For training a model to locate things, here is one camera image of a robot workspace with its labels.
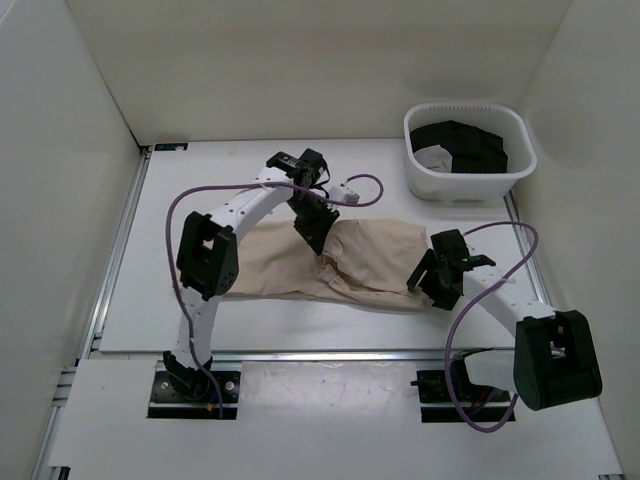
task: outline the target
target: white wall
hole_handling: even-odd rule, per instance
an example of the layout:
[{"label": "white wall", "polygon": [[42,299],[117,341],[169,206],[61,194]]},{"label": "white wall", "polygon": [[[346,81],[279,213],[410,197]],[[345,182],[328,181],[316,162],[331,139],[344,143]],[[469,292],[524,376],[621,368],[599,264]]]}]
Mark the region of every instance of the white wall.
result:
[{"label": "white wall", "polygon": [[570,0],[68,0],[141,143],[402,136],[428,99],[513,105]]},{"label": "white wall", "polygon": [[640,477],[639,26],[637,0],[574,0],[522,102],[539,163],[518,189],[554,299],[591,322],[602,407],[630,478]]},{"label": "white wall", "polygon": [[138,158],[63,0],[16,0],[0,20],[2,479],[31,470]]}]

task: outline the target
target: beige towel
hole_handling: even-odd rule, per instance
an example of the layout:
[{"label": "beige towel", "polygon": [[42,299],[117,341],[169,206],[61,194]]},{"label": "beige towel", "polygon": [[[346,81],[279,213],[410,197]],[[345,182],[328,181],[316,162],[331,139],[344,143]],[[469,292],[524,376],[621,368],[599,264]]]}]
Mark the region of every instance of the beige towel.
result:
[{"label": "beige towel", "polygon": [[302,297],[424,310],[422,292],[406,281],[427,248],[425,228],[401,220],[340,220],[316,256],[292,222],[261,223],[239,247],[231,294]]}]

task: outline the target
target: cable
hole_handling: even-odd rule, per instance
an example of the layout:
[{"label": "cable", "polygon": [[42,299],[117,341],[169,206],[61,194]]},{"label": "cable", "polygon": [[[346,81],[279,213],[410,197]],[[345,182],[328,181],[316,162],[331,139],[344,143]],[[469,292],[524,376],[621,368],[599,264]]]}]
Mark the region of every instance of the cable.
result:
[{"label": "cable", "polygon": [[347,178],[345,184],[358,178],[370,178],[371,180],[375,181],[378,184],[378,187],[379,187],[378,195],[373,200],[365,203],[350,204],[346,202],[339,202],[337,200],[330,200],[328,198],[324,198],[323,196],[318,195],[317,193],[311,191],[310,189],[300,187],[298,185],[292,185],[286,182],[265,182],[265,183],[243,183],[243,184],[236,184],[236,185],[203,185],[200,187],[193,187],[182,192],[180,195],[174,198],[173,201],[171,202],[171,205],[169,205],[169,209],[167,210],[167,216],[165,220],[164,239],[165,239],[165,246],[167,249],[167,260],[169,261],[169,273],[171,274],[171,285],[173,287],[173,292],[178,301],[178,305],[180,305],[180,310],[182,310],[182,313],[187,319],[187,323],[189,325],[189,352],[191,353],[191,358],[193,359],[193,363],[198,367],[198,369],[205,374],[205,376],[211,381],[211,383],[213,383],[214,394],[211,399],[213,401],[214,396],[215,395],[218,396],[220,418],[222,418],[222,410],[223,410],[222,391],[220,390],[220,385],[218,384],[218,381],[216,380],[216,378],[209,371],[209,369],[204,368],[204,366],[202,365],[202,363],[200,363],[200,361],[198,360],[198,357],[196,356],[195,347],[193,346],[193,318],[191,318],[191,315],[187,310],[187,305],[185,304],[184,299],[182,298],[182,293],[180,292],[180,283],[178,281],[178,274],[176,272],[175,259],[173,255],[173,246],[171,244],[171,222],[173,220],[173,212],[175,211],[178,204],[185,197],[188,197],[189,195],[192,195],[194,193],[217,191],[217,190],[253,190],[253,189],[263,188],[263,187],[290,188],[295,191],[305,192],[308,195],[311,195],[312,197],[315,197],[324,203],[337,205],[341,207],[368,207],[377,203],[382,198],[382,195],[384,194],[384,185],[382,184],[382,181],[380,181],[380,179],[374,175],[370,175],[368,173],[361,173],[359,175],[354,175],[352,177]]},{"label": "cable", "polygon": [[447,343],[445,344],[445,348],[444,348],[444,378],[447,384],[447,391],[449,392],[449,396],[451,397],[451,401],[453,402],[453,406],[458,412],[458,415],[460,415],[460,418],[462,418],[467,425],[469,425],[471,428],[481,433],[496,432],[500,430],[507,423],[507,421],[509,420],[509,417],[511,417],[511,415],[513,414],[513,410],[516,406],[516,403],[518,402],[518,394],[514,393],[513,398],[511,399],[511,403],[507,407],[507,411],[502,416],[502,418],[498,421],[498,423],[491,425],[490,427],[481,427],[480,425],[475,423],[473,420],[471,420],[469,415],[467,415],[467,412],[464,411],[464,408],[460,404],[460,401],[456,397],[456,392],[455,392],[455,389],[453,388],[453,379],[451,377],[451,350],[453,347],[453,337],[455,336],[456,331],[458,330],[458,327],[462,323],[462,320],[464,319],[465,315],[467,315],[467,313],[469,313],[469,311],[476,304],[478,304],[482,299],[484,299],[485,297],[488,297],[490,294],[498,290],[504,283],[506,283],[509,280],[509,277],[513,275],[514,272],[516,272],[520,267],[522,267],[525,263],[527,263],[527,261],[533,256],[534,252],[536,251],[536,248],[538,248],[538,237],[539,237],[538,231],[533,226],[523,222],[504,221],[504,222],[487,223],[485,225],[472,228],[468,232],[465,232],[464,235],[466,236],[471,233],[484,230],[485,228],[497,227],[500,225],[519,226],[529,230],[533,235],[533,242],[531,244],[531,248],[529,249],[527,254],[522,258],[522,260],[516,263],[506,274],[504,274],[504,276],[500,280],[498,280],[496,283],[494,283],[489,288],[484,290],[482,293],[478,294],[467,305],[465,305],[465,307],[460,311],[460,313],[454,320],[453,324],[451,325],[451,330],[449,330],[449,335],[447,335]]}]

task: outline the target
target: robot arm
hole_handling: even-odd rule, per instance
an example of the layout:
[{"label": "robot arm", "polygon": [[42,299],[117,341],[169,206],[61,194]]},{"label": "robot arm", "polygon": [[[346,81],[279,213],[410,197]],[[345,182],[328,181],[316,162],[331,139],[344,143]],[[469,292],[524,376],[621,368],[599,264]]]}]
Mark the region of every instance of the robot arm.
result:
[{"label": "robot arm", "polygon": [[[433,235],[431,242],[407,285],[421,288],[434,307],[451,310],[460,296],[475,298],[503,281],[495,262],[475,255],[458,230]],[[581,313],[556,311],[508,281],[479,304],[515,337],[515,349],[456,355],[451,368],[457,391],[477,385],[516,392],[532,410],[600,395],[598,361]]]},{"label": "robot arm", "polygon": [[[305,150],[300,158],[280,152],[267,161],[254,183],[281,182],[310,188],[326,168],[322,155],[313,150]],[[316,254],[322,253],[338,211],[305,191],[286,186],[245,190],[212,212],[193,212],[185,220],[176,263],[185,287],[183,300],[193,321],[190,325],[182,314],[176,345],[163,353],[163,360],[173,387],[187,399],[200,398],[208,389],[209,381],[197,363],[205,368],[210,365],[216,311],[238,276],[238,244],[265,215],[284,202],[296,214],[296,231]]]}]

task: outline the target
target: gray cloth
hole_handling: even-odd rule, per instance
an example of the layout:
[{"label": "gray cloth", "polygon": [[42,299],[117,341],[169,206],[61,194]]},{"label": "gray cloth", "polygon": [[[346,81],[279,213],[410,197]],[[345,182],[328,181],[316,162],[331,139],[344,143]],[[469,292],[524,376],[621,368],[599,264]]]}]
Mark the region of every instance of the gray cloth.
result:
[{"label": "gray cloth", "polygon": [[401,220],[340,220],[316,256],[292,222],[261,223],[240,243],[231,294],[297,297],[424,310],[406,281],[427,248],[425,228]]}]

